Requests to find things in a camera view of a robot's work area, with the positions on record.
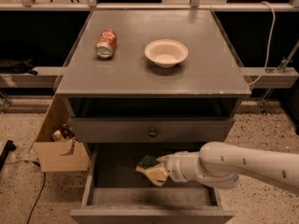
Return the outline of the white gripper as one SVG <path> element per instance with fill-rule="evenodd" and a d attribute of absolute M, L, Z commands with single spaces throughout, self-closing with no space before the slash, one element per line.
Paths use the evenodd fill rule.
<path fill-rule="evenodd" d="M 157 162 L 164 162 L 166 172 L 164 171 L 163 167 L 152 167 L 145 171 L 145 176 L 153 185 L 157 187 L 162 187 L 166 182 L 168 176 L 171 178 L 172 181 L 177 183 L 187 182 L 187 178 L 183 175 L 181 171 L 180 164 L 182 159 L 186 156 L 186 154 L 186 151 L 182 151 L 156 158 Z"/>

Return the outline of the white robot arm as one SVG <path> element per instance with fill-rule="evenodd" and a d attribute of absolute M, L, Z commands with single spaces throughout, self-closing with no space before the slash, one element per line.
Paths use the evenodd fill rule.
<path fill-rule="evenodd" d="M 154 158 L 146 156 L 136 170 L 160 187 L 170 179 L 196 181 L 217 189 L 232 189 L 246 175 L 299 194 L 299 155 L 209 142 L 196 152 L 181 151 Z"/>

